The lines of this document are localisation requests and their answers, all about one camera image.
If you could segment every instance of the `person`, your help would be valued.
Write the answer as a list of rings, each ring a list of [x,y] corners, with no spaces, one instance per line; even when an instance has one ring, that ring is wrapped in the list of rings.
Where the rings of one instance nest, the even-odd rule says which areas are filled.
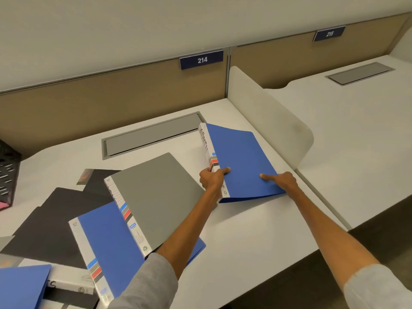
[[[167,309],[178,290],[178,280],[210,213],[221,195],[224,174],[200,172],[206,189],[182,224],[141,266],[126,290],[109,309]],[[299,188],[290,172],[269,176],[295,202],[351,309],[412,308],[412,292],[373,255],[325,215]]]

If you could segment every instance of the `gray sleeve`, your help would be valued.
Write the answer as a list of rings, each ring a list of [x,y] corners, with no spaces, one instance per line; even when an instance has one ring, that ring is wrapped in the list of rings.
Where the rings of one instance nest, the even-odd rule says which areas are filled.
[[[170,263],[152,253],[108,309],[169,309],[177,290],[178,280]]]
[[[384,265],[369,265],[345,284],[344,295],[350,309],[412,308],[412,292]]]

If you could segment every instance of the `white desk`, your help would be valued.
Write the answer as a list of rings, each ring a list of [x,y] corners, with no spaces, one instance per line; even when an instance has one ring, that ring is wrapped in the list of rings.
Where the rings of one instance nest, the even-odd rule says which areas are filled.
[[[326,75],[395,68],[340,86]],[[267,90],[313,131],[297,170],[351,227],[412,194],[412,64],[382,56]]]
[[[198,132],[104,161],[101,156],[102,138],[195,111],[209,123],[252,131],[275,169],[293,172],[227,99],[219,100],[50,147],[23,161],[14,205],[0,213],[0,236],[13,234],[56,187],[73,187],[85,168],[124,169],[169,151],[198,181],[198,173],[207,166]],[[301,179],[297,177],[297,181],[314,203],[337,221]],[[201,238],[206,248],[183,272],[173,308],[219,308],[317,250],[305,221],[287,196],[219,205]]]

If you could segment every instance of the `black desk organizer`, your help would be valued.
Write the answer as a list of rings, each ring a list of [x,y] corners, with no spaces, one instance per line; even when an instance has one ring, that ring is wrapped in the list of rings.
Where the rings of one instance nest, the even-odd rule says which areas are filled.
[[[13,204],[20,161],[21,154],[0,140],[0,211]]]

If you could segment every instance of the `person's left hand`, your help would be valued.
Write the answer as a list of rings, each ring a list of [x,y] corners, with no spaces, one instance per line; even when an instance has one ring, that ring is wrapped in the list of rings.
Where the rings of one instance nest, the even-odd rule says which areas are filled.
[[[208,168],[206,168],[199,173],[199,181],[205,189],[220,190],[223,185],[223,176],[229,172],[229,167],[218,169],[216,172],[211,172]]]

